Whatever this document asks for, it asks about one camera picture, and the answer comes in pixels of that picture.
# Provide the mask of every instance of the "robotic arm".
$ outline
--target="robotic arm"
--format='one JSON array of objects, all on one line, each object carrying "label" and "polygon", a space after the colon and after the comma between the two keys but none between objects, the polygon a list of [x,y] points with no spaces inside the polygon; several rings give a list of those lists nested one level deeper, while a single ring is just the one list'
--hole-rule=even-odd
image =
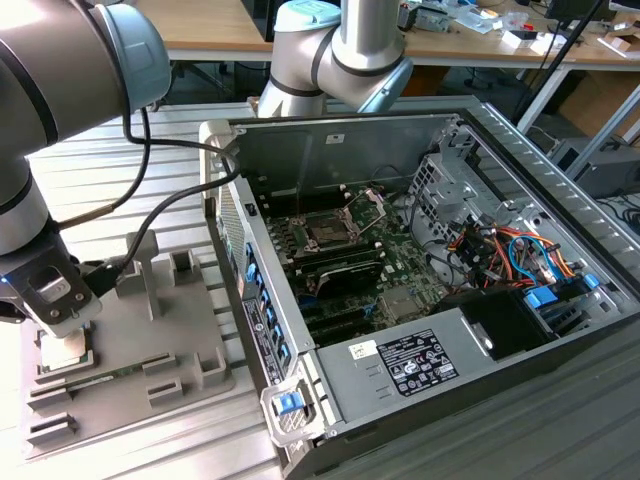
[{"label": "robotic arm", "polygon": [[[142,14],[98,5],[87,17],[80,3],[16,0],[0,8],[0,320],[31,318],[55,337],[101,311],[98,298],[115,286],[135,247],[118,268],[80,264],[62,242],[24,155],[116,116],[127,119],[164,96],[171,77],[162,39]],[[359,112],[395,101],[412,70],[396,28],[398,0],[343,0],[342,7],[292,0],[280,9],[259,116],[321,114],[323,92]],[[232,159],[211,145],[146,137],[146,154],[151,145],[179,145]],[[237,175],[236,162],[224,179],[167,198],[137,238],[174,201]]]},{"label": "robotic arm", "polygon": [[259,117],[323,113],[325,93],[358,113],[387,110],[409,81],[399,0],[292,0],[278,10]]},{"label": "robotic arm", "polygon": [[[153,25],[126,5],[90,14],[117,53],[131,110],[161,98],[169,58]],[[2,9],[0,318],[32,318],[62,337],[100,312],[104,292],[68,254],[24,155],[130,113],[117,85],[104,44],[71,3],[19,0]]]}]

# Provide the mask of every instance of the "side panel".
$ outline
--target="side panel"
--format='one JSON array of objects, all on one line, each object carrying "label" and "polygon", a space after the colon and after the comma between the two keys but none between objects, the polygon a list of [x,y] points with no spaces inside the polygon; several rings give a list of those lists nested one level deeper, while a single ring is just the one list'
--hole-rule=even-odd
[{"label": "side panel", "polygon": [[311,449],[298,463],[287,465],[285,476],[287,480],[302,480],[314,473],[326,472],[420,427],[473,407],[538,375],[549,373],[637,318],[638,315],[628,317],[608,328],[530,357],[331,439]]}]

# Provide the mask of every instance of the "cardboard box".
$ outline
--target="cardboard box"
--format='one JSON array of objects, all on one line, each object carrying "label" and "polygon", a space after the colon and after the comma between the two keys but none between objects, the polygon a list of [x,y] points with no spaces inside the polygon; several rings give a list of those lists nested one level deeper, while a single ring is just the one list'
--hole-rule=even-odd
[{"label": "cardboard box", "polygon": [[638,52],[640,51],[640,30],[632,28],[607,33],[604,41],[621,52]]}]

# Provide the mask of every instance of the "white sticker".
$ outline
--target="white sticker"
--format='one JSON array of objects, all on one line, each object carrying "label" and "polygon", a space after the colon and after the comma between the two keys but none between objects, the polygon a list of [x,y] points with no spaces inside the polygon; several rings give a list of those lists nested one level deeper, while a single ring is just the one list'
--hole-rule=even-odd
[{"label": "white sticker", "polygon": [[327,145],[334,145],[336,143],[342,143],[342,142],[344,142],[344,133],[327,135]]},{"label": "white sticker", "polygon": [[359,360],[369,355],[375,355],[378,353],[376,350],[376,341],[367,340],[366,342],[356,343],[355,345],[349,345],[349,351],[354,360]]}]

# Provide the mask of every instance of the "motherboard chip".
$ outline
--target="motherboard chip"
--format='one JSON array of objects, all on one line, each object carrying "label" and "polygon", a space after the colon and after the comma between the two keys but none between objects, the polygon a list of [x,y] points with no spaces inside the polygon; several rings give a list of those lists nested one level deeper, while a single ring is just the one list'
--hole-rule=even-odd
[{"label": "motherboard chip", "polygon": [[420,312],[407,287],[395,287],[381,295],[382,303],[394,320]]},{"label": "motherboard chip", "polygon": [[307,230],[309,236],[318,242],[318,245],[349,242],[349,232],[344,223],[338,218],[318,217],[307,218]]}]

